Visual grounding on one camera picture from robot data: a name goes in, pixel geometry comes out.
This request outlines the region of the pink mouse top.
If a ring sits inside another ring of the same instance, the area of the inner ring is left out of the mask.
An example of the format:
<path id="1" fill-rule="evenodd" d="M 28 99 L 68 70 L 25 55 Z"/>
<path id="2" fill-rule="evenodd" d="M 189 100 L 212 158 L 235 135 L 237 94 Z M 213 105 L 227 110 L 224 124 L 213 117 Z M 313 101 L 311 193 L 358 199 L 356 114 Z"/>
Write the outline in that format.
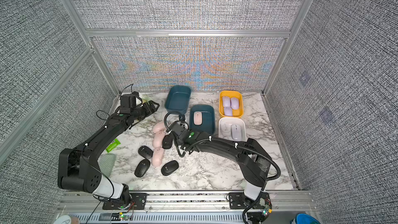
<path id="1" fill-rule="evenodd" d="M 166 130 L 166 127 L 165 127 L 165 124 L 163 121 L 156 123 L 152 128 L 153 133 L 158 133 L 158 132 L 164 131 L 164 130 Z"/>

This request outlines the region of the peach pink mouse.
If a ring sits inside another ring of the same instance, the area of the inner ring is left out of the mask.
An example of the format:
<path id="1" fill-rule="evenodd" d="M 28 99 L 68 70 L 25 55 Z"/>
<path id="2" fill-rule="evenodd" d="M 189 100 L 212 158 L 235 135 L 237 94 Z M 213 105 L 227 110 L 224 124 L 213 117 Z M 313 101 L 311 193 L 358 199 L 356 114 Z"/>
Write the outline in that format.
<path id="1" fill-rule="evenodd" d="M 196 111 L 193 114 L 193 123 L 194 125 L 201 125 L 203 122 L 203 115 L 202 112 Z"/>

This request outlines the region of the white mouse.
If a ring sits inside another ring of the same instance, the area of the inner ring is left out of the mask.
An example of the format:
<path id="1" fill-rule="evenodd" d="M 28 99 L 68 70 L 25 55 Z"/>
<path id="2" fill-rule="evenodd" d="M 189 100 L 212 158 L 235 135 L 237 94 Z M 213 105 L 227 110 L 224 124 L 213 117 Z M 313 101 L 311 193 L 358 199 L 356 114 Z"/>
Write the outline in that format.
<path id="1" fill-rule="evenodd" d="M 235 141 L 242 141 L 242 131 L 240 125 L 231 125 L 231 137 Z"/>
<path id="2" fill-rule="evenodd" d="M 223 123 L 221 125 L 221 133 L 223 135 L 224 138 L 230 138 L 231 137 L 231 124 L 229 123 Z"/>

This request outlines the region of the white storage box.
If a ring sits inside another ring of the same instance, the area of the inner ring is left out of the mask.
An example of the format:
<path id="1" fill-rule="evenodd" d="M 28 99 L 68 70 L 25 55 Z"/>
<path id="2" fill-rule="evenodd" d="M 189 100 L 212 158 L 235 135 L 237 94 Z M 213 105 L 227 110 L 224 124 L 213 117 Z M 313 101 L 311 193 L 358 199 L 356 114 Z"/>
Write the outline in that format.
<path id="1" fill-rule="evenodd" d="M 221 118 L 221 119 L 219 120 L 219 137 L 222 138 L 222 139 L 227 139 L 227 140 L 230 140 L 230 141 L 235 141 L 235 140 L 232 139 L 232 137 L 230 137 L 230 138 L 224 138 L 224 137 L 223 137 L 223 135 L 222 135 L 222 133 L 221 133 L 221 125 L 222 125 L 223 123 L 229 123 L 229 124 L 231 124 L 231 125 L 233 125 L 233 124 L 240 125 L 240 126 L 241 126 L 241 131 L 242 131 L 242 141 L 244 141 L 244 142 L 247 141 L 247 136 L 246 136 L 246 125 L 245 125 L 245 123 L 244 123 L 241 119 L 239 119 L 239 118 L 232 118 L 232 117 L 223 117 L 223 118 Z"/>

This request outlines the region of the purple mouse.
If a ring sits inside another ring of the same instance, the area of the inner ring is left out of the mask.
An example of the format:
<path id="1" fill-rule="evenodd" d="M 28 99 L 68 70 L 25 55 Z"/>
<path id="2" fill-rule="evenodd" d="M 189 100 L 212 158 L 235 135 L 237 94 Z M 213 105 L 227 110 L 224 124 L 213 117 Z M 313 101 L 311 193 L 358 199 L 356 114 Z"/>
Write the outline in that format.
<path id="1" fill-rule="evenodd" d="M 224 107 L 224 108 L 223 108 L 223 114 L 224 114 L 225 116 L 229 116 L 229 117 L 234 116 L 234 115 L 233 115 L 233 109 L 232 109 L 231 107 Z"/>
<path id="2" fill-rule="evenodd" d="M 231 98 L 229 96 L 223 96 L 222 105 L 223 107 L 231 107 Z"/>
<path id="3" fill-rule="evenodd" d="M 230 106 L 233 110 L 239 110 L 240 108 L 240 101 L 237 97 L 231 97 L 230 98 Z"/>

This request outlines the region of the yellow storage box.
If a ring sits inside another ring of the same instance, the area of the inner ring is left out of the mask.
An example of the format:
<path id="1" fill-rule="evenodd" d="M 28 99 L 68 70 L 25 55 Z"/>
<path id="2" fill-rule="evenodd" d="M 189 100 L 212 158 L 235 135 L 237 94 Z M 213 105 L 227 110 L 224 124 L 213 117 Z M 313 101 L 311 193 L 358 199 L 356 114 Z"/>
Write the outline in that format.
<path id="1" fill-rule="evenodd" d="M 227 102 L 227 98 L 230 99 L 230 106 L 225 113 L 224 100 Z M 244 114 L 244 102 L 243 96 L 238 91 L 224 90 L 219 94 L 219 113 L 221 117 L 234 117 L 241 118 Z"/>

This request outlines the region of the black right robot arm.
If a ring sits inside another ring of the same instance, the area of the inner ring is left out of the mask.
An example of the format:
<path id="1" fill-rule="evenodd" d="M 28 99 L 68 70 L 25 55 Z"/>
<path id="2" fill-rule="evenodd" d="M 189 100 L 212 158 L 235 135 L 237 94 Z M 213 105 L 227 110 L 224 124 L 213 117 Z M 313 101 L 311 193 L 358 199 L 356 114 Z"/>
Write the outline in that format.
<path id="1" fill-rule="evenodd" d="M 269 181 L 280 178 L 282 174 L 277 163 L 254 139 L 231 141 L 182 127 L 181 123 L 186 123 L 186 119 L 178 111 L 168 112 L 163 122 L 180 157 L 193 152 L 207 152 L 236 162 L 246 180 L 244 195 L 247 199 L 255 200 L 265 191 Z"/>

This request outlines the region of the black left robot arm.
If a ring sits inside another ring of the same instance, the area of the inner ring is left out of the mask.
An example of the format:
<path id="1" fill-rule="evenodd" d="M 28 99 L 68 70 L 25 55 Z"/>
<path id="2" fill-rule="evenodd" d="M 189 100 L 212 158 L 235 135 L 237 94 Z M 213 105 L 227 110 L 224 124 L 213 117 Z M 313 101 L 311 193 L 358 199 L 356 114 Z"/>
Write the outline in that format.
<path id="1" fill-rule="evenodd" d="M 120 105 L 108 116 L 104 125 L 74 148 L 65 148 L 59 155 L 58 186 L 65 190 L 93 194 L 99 201 L 127 205 L 129 188 L 112 181 L 101 172 L 98 159 L 103 151 L 123 132 L 158 111 L 160 105 L 144 102 L 138 92 L 119 97 Z"/>

